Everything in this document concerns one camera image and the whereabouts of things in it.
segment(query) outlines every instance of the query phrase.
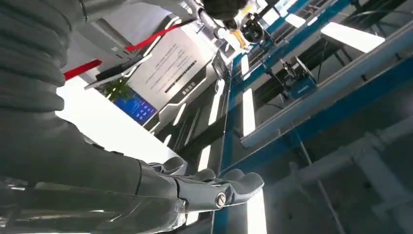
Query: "metal frame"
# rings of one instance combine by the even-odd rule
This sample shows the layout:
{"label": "metal frame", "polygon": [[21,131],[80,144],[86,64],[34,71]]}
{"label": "metal frame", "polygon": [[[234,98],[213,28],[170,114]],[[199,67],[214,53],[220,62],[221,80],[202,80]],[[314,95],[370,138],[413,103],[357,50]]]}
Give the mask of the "metal frame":
{"label": "metal frame", "polygon": [[[298,47],[300,42],[311,36],[314,32],[319,30],[326,24],[340,9],[348,6],[349,1],[338,0],[322,15],[319,20],[311,26],[305,27],[299,32],[291,41],[290,47]],[[358,79],[360,75],[370,71],[383,62],[390,59],[394,54],[407,46],[411,45],[411,38],[413,37],[413,21],[406,24],[393,35],[386,39],[381,46],[374,51],[362,55],[354,60],[348,66],[330,77],[315,93],[310,96],[299,99],[283,111],[279,112],[265,124],[256,129],[255,132],[243,138],[243,143],[246,146],[253,146],[264,136],[269,136],[271,133],[279,129],[281,126],[289,124],[292,119],[305,115],[309,110],[315,107],[317,103],[333,94],[339,92],[344,87],[347,87],[354,79]],[[271,56],[272,62],[277,62],[280,56]],[[314,137],[317,133],[330,128],[339,121],[347,118],[351,114],[357,112],[360,108],[368,105],[375,99],[388,94],[391,90],[400,86],[401,84],[410,81],[412,77],[406,74],[410,73],[410,68],[413,66],[413,58],[408,58],[401,61],[399,64],[383,72],[377,77],[371,79],[369,82],[363,84],[360,88],[353,91],[351,94],[336,102],[331,107],[312,116],[307,121],[295,127],[293,131],[289,131],[281,137],[267,143],[255,152],[251,153],[244,159],[231,164],[232,147],[234,141],[233,124],[237,113],[234,111],[228,112],[227,122],[225,126],[225,138],[223,144],[223,156],[221,160],[220,176],[232,169],[241,169],[245,173],[255,171],[257,168],[271,162],[275,158],[290,151],[291,147],[299,146],[300,142]],[[230,93],[228,95],[228,110],[232,110],[236,104],[237,94],[248,88],[255,79],[258,79],[263,74],[260,68],[251,73],[249,79],[239,84],[232,83]],[[286,145],[284,142],[288,139],[291,143]],[[213,219],[212,233],[225,233],[227,225],[228,211],[223,209],[215,212]]]}

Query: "ceiling light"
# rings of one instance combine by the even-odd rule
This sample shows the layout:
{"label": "ceiling light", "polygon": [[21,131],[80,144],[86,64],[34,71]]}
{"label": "ceiling light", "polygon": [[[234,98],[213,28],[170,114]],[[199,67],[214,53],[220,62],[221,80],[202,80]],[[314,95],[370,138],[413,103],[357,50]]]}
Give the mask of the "ceiling light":
{"label": "ceiling light", "polygon": [[247,225],[248,234],[267,234],[262,189],[247,203]]}
{"label": "ceiling light", "polygon": [[311,24],[313,24],[314,22],[316,22],[319,19],[318,16],[314,17],[312,20],[310,20],[307,24],[307,26],[310,26]]}
{"label": "ceiling light", "polygon": [[241,59],[241,73],[243,75],[243,80],[248,79],[249,74],[247,74],[249,71],[249,60],[248,60],[248,54],[245,54],[243,58]]}
{"label": "ceiling light", "polygon": [[165,140],[164,140],[164,145],[168,145],[168,143],[169,143],[169,141],[170,141],[170,138],[171,138],[171,134],[169,134],[168,136],[167,136],[167,138],[165,138]]}
{"label": "ceiling light", "polygon": [[321,32],[364,53],[372,51],[385,41],[382,37],[333,22],[326,25]]}
{"label": "ceiling light", "polygon": [[286,18],[285,21],[288,23],[292,24],[294,27],[299,28],[305,23],[305,19],[298,17],[294,14],[289,14]]}
{"label": "ceiling light", "polygon": [[215,121],[217,120],[220,100],[221,100],[221,95],[215,94],[214,100],[212,101],[211,113],[209,114],[208,125],[215,123]]}
{"label": "ceiling light", "polygon": [[255,112],[252,89],[243,93],[243,129],[244,136],[255,130]]}
{"label": "ceiling light", "polygon": [[268,24],[272,25],[280,16],[274,9],[269,10],[264,16],[263,20]]}
{"label": "ceiling light", "polygon": [[199,159],[198,171],[208,168],[209,153],[211,152],[211,145],[206,146],[201,151],[201,157]]}
{"label": "ceiling light", "polygon": [[179,119],[181,118],[182,113],[184,112],[184,109],[185,109],[186,105],[187,105],[187,104],[184,103],[184,104],[181,106],[181,108],[179,109],[178,115],[176,116],[175,121],[173,122],[173,125],[174,125],[174,126],[178,124]]}

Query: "robotic hand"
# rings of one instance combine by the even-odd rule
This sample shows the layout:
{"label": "robotic hand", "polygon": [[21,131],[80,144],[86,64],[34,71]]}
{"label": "robotic hand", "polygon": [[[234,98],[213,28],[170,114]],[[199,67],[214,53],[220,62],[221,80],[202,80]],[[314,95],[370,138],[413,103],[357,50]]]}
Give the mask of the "robotic hand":
{"label": "robotic hand", "polygon": [[171,223],[160,224],[160,227],[171,230],[184,223],[184,219],[179,216],[182,213],[206,212],[222,209],[226,206],[233,206],[247,202],[260,188],[264,186],[262,178],[256,173],[244,175],[241,170],[235,169],[228,172],[222,178],[217,178],[211,169],[204,169],[194,175],[176,175],[184,162],[180,158],[172,158],[164,164],[143,165],[143,181],[161,184],[155,190],[139,188],[138,195],[165,197],[171,195],[181,201],[180,213],[176,214],[176,219]]}

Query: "white wall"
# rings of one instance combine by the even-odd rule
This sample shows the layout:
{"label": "white wall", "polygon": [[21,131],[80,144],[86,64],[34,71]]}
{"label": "white wall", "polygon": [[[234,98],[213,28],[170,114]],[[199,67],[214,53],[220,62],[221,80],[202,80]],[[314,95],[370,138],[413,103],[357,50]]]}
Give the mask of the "white wall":
{"label": "white wall", "polygon": [[75,124],[79,130],[108,151],[118,151],[145,162],[163,163],[175,152],[146,131],[95,89],[84,90],[80,77],[57,89],[65,108],[56,114]]}

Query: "white panel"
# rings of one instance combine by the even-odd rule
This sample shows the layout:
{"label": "white panel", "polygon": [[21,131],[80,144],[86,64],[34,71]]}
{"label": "white panel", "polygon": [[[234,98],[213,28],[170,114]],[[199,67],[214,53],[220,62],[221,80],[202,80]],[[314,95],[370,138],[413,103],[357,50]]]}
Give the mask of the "white panel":
{"label": "white panel", "polygon": [[333,22],[326,25],[321,32],[364,53],[372,51],[385,41],[382,37]]}
{"label": "white panel", "polygon": [[57,89],[65,108],[56,114],[108,151],[146,162],[163,163],[178,156],[155,136],[130,118],[95,89],[84,90],[87,83],[80,77]]}
{"label": "white panel", "polygon": [[181,28],[170,31],[128,85],[157,110],[162,109],[212,58],[210,47],[201,47],[195,37]]}
{"label": "white panel", "polygon": [[243,129],[244,136],[255,130],[255,113],[252,89],[243,93]]}

